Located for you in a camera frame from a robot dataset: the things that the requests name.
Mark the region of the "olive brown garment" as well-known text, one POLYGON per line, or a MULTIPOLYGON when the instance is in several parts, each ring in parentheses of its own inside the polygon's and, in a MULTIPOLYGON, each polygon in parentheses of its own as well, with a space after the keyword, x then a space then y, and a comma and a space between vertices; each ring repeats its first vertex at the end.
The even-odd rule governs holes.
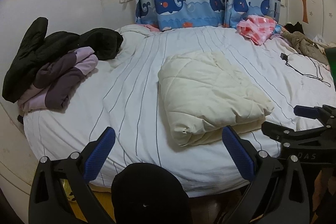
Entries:
POLYGON ((309 39, 303 33, 301 23, 287 23, 284 27, 282 27, 281 36, 284 39, 287 39, 290 46, 299 54, 315 59, 324 65, 329 65, 325 50, 327 48, 331 48, 331 45, 326 44, 322 38, 314 40, 309 39))

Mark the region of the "cream quilted padded jacket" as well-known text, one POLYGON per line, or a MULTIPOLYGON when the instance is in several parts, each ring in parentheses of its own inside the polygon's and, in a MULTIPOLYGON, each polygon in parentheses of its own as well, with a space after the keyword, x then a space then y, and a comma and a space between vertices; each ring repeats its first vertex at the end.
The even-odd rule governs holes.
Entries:
POLYGON ((260 129, 274 109, 222 52, 169 56, 158 82, 171 136, 180 146, 219 141, 226 126, 239 134, 260 129))

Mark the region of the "purple and lilac garment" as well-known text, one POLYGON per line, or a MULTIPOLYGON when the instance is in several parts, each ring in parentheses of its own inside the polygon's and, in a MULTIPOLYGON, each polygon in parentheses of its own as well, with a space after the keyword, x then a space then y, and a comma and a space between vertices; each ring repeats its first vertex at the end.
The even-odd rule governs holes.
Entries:
POLYGON ((38 70, 31 86, 19 98, 19 108, 23 112, 65 108, 71 91, 97 64, 98 58, 94 50, 82 47, 44 65, 38 70))

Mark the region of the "black padded jacket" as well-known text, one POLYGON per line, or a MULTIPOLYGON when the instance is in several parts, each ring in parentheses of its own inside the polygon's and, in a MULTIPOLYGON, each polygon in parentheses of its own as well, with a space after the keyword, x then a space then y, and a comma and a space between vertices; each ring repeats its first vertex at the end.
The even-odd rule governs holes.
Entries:
POLYGON ((109 28, 94 28, 81 35, 58 31, 47 36, 48 23, 47 18, 39 17, 26 31, 3 80, 4 100, 17 102, 43 65, 53 63, 72 50, 91 47, 100 61, 106 61, 117 56, 123 42, 123 36, 109 28))

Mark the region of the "black round cap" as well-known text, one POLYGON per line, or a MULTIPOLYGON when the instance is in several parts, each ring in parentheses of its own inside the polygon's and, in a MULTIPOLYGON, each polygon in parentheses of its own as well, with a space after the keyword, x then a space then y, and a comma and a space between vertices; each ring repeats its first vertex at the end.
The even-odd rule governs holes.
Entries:
POLYGON ((113 179, 111 199, 117 223, 193 223, 181 183, 155 164, 128 165, 113 179))

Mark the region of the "pink checked cloth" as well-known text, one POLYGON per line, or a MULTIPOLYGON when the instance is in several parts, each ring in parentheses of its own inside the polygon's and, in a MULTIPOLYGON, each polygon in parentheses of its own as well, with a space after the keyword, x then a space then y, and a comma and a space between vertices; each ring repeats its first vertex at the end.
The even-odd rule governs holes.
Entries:
POLYGON ((249 15, 241 20, 236 29, 244 38, 250 39, 255 45, 263 45, 276 29, 277 22, 269 17, 249 15))

